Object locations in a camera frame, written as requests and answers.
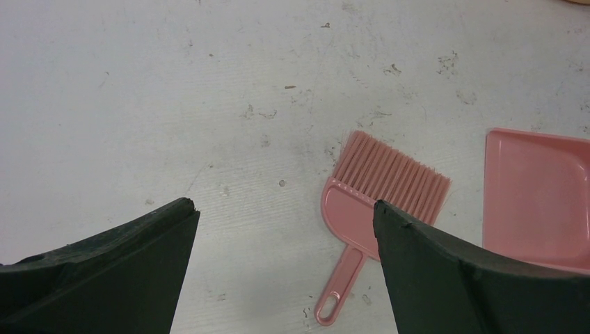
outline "handle hole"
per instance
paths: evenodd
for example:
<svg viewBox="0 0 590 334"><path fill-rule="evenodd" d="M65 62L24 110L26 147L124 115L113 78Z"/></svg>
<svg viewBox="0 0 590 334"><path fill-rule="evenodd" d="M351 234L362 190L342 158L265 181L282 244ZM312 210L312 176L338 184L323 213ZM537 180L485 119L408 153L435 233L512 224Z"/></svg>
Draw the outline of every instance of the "handle hole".
<svg viewBox="0 0 590 334"><path fill-rule="evenodd" d="M321 307L321 310L319 311L319 317L322 319L327 319L329 317L332 317L332 314L334 313L334 310L336 309L337 303L338 303L338 298L336 298L336 296L334 296L333 294L328 296L328 298L326 299L326 302L324 303L324 305Z"/></svg>

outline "black object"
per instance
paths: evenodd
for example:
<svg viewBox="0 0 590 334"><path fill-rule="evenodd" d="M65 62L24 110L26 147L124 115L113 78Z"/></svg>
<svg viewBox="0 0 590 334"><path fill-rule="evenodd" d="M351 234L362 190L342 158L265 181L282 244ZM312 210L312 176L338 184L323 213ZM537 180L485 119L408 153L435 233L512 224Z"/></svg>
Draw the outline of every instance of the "black object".
<svg viewBox="0 0 590 334"><path fill-rule="evenodd" d="M590 333L590 277L494 254L383 201L373 224L400 334Z"/></svg>
<svg viewBox="0 0 590 334"><path fill-rule="evenodd" d="M180 198L0 267L2 333L169 333L199 212Z"/></svg>

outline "scuffed tabletop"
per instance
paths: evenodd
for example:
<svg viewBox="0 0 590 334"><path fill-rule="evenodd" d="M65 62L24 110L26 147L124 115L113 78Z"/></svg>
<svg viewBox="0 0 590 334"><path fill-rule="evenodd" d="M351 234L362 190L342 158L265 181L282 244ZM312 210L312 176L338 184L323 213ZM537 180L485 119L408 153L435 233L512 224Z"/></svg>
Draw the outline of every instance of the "scuffed tabletop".
<svg viewBox="0 0 590 334"><path fill-rule="evenodd" d="M312 310L344 248L321 189L352 129L453 179L481 245L492 127L590 136L590 7L557 0L0 5L0 262L175 198L202 215L172 333L394 333L380 264Z"/></svg>

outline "brush bristle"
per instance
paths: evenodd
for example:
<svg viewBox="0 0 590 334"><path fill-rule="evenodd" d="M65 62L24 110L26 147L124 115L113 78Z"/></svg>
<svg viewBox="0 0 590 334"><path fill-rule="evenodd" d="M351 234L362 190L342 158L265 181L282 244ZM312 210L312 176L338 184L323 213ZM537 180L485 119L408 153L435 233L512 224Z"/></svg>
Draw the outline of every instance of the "brush bristle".
<svg viewBox="0 0 590 334"><path fill-rule="evenodd" d="M362 131L354 131L332 177L432 225L451 180Z"/></svg>

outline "hand brush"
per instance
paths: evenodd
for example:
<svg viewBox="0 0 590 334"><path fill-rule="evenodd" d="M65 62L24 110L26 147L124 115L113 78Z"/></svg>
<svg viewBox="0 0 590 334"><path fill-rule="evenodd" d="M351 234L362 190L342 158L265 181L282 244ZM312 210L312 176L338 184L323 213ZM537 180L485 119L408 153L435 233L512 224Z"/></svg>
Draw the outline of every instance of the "hand brush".
<svg viewBox="0 0 590 334"><path fill-rule="evenodd" d="M390 148L361 131L354 131L328 178L321 197L326 225L346 243L315 308L316 320L334 323L368 257L379 261L373 231L373 206L385 200L426 224L433 225L449 190L449 178ZM327 300L335 305L320 315Z"/></svg>

